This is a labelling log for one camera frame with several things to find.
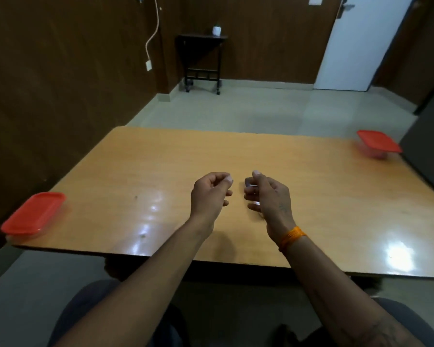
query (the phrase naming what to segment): small black table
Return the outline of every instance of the small black table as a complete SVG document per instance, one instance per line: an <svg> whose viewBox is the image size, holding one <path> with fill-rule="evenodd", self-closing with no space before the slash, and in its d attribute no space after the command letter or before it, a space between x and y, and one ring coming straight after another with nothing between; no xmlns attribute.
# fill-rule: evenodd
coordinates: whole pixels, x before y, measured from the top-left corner
<svg viewBox="0 0 434 347"><path fill-rule="evenodd" d="M193 85L193 79L217 81L217 94L220 95L220 68L222 63L222 43L228 39L227 36L199 35L199 34L180 34L177 37L177 47L183 63L185 74L185 91L190 92L190 86ZM191 65L197 63L205 54L218 46L217 70L215 69L198 69L191 68ZM195 72L194 76L188 75L189 72ZM199 73L207 73L207 76L200 77ZM217 78L211 78L212 73L217 74Z"/></svg>

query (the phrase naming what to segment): orange thread bracelet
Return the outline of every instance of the orange thread bracelet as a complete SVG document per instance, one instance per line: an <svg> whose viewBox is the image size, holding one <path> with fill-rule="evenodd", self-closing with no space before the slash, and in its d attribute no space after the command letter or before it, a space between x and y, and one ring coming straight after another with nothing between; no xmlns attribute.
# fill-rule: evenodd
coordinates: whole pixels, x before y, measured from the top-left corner
<svg viewBox="0 0 434 347"><path fill-rule="evenodd" d="M285 250L291 245L295 240L299 239L301 236L307 236L300 227L296 226L293 230L283 236L281 241L279 242L278 250L281 253L284 253Z"/></svg>

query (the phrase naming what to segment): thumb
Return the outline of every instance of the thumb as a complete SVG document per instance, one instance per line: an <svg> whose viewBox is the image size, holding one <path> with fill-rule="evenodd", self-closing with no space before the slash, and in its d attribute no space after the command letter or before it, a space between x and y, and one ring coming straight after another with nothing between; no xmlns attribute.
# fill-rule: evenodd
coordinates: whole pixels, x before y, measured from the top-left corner
<svg viewBox="0 0 434 347"><path fill-rule="evenodd" d="M222 192L223 194L226 194L228 189L231 187L231 185L233 184L233 178L231 177L231 175L227 175L226 178L224 180L222 180L216 187L215 189L218 189L220 192Z"/></svg>
<svg viewBox="0 0 434 347"><path fill-rule="evenodd" d="M268 190L268 188L272 189L267 177L263 175L260 171L254 170L252 172L252 177L257 182L257 186L259 186L259 191Z"/></svg>

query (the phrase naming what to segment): person's right hand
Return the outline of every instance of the person's right hand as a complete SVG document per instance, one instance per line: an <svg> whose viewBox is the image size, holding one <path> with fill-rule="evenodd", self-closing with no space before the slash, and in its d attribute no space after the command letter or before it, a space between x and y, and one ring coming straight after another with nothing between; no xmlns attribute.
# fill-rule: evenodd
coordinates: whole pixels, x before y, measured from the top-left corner
<svg viewBox="0 0 434 347"><path fill-rule="evenodd" d="M248 208L261 212L267 222L267 233L279 246L283 236L291 231L296 223L292 217L291 197L286 185L267 178L258 170L252 172L252 178L246 178L244 198L248 201L259 202L260 205L249 203Z"/></svg>

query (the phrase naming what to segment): dark pants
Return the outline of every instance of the dark pants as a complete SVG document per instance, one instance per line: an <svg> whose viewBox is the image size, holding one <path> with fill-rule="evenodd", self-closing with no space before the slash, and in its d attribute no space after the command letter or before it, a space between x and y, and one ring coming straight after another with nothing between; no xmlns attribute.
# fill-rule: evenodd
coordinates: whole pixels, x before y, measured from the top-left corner
<svg viewBox="0 0 434 347"><path fill-rule="evenodd" d="M100 280L84 287L74 296L63 310L51 334L48 347L53 346L69 331L88 311L97 305L120 284L117 280ZM376 298L375 301L405 326L425 346L434 346L434 330L419 315L406 305L386 298ZM151 338L150 346L187 347L190 345L186 324L179 310L169 305L161 322ZM303 346L335 346L324 327L310 334Z"/></svg>

